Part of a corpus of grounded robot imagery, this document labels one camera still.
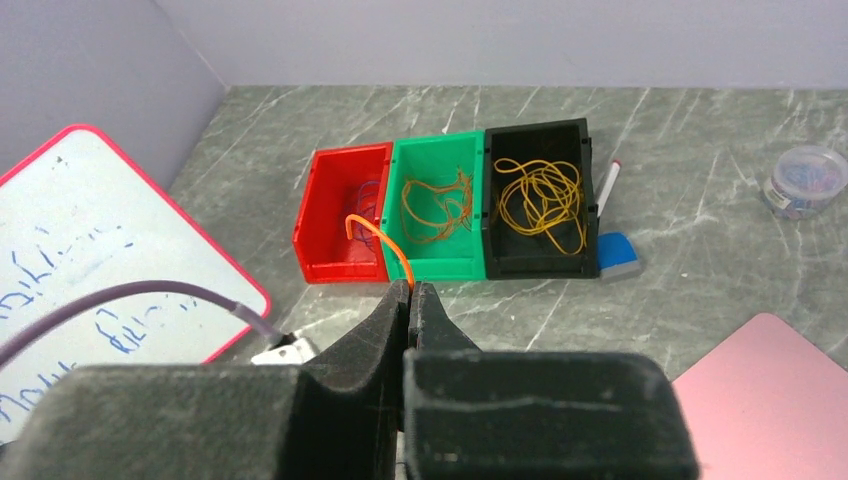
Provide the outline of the green plastic bin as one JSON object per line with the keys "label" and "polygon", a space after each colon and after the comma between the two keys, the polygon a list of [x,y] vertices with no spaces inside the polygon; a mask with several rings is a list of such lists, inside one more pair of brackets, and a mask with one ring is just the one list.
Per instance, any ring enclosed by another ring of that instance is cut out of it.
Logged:
{"label": "green plastic bin", "polygon": [[486,278],[481,130],[394,142],[381,230],[424,281]]}

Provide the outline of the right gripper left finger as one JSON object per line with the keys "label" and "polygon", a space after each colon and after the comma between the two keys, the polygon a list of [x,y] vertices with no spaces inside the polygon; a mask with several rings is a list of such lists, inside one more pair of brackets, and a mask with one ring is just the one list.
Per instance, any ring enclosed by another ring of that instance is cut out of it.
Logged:
{"label": "right gripper left finger", "polygon": [[75,369],[1,458],[5,479],[390,479],[411,291],[301,365]]}

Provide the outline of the red plastic bin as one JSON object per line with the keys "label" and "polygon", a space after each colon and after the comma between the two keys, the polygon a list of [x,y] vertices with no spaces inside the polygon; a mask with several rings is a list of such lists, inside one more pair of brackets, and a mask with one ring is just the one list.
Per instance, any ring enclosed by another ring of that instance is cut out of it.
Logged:
{"label": "red plastic bin", "polygon": [[380,223],[392,149],[384,142],[314,152],[292,234],[307,283],[388,280],[380,241],[356,222],[348,236],[345,219],[355,214]]}

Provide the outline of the black plastic bin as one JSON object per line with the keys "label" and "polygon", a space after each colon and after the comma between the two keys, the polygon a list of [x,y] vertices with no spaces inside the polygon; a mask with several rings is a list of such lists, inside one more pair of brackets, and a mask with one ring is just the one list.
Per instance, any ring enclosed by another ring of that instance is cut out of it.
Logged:
{"label": "black plastic bin", "polygon": [[490,128],[483,155],[481,233],[488,278],[597,277],[587,120]]}

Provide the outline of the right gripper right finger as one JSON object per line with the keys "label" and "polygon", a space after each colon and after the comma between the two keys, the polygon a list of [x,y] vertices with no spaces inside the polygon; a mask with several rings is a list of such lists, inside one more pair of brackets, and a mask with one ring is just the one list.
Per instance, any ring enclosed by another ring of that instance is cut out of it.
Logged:
{"label": "right gripper right finger", "polygon": [[696,479],[662,368],[627,352],[484,351],[419,283],[403,358],[411,479]]}

